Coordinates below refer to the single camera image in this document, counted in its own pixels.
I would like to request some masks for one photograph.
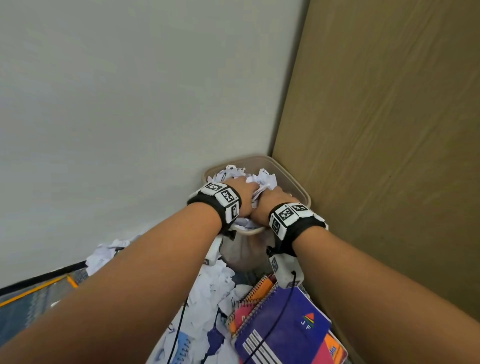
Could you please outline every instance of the white wall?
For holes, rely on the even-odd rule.
[[[304,0],[3,0],[0,287],[180,209],[266,153]]]

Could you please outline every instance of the person's left hand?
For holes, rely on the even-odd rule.
[[[247,177],[241,176],[237,178],[229,178],[222,183],[232,186],[235,191],[240,194],[241,207],[240,217],[249,216],[252,212],[252,196],[253,193],[260,188],[257,182],[246,182]]]

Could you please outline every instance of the person's right arm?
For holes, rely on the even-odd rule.
[[[263,224],[296,202],[266,192],[252,213]],[[367,363],[480,363],[480,324],[448,301],[321,227],[292,246],[311,293]]]

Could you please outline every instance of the hand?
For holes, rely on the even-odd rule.
[[[237,178],[229,178],[222,183],[232,186],[235,191],[240,194],[241,207],[240,217],[249,216],[252,212],[252,196],[253,193],[260,188],[257,182],[246,182],[247,177],[241,176]]]
[[[283,192],[280,186],[275,187],[273,190],[265,190],[260,195],[258,207],[252,211],[250,218],[258,224],[268,226],[268,214],[270,214],[270,211],[279,204],[290,202],[299,202],[299,200]]]

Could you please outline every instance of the black baseboard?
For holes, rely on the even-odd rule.
[[[46,280],[51,280],[58,276],[62,276],[64,274],[72,273],[82,268],[86,268],[87,265],[85,264],[85,262],[86,261],[84,260],[83,262],[75,263],[75,264],[72,264],[71,266],[63,267],[63,268],[54,270],[53,272],[42,274],[40,276],[25,279],[5,288],[0,288],[0,296],[22,290],[24,288],[33,286],[34,284],[42,283],[42,282],[45,282]]]

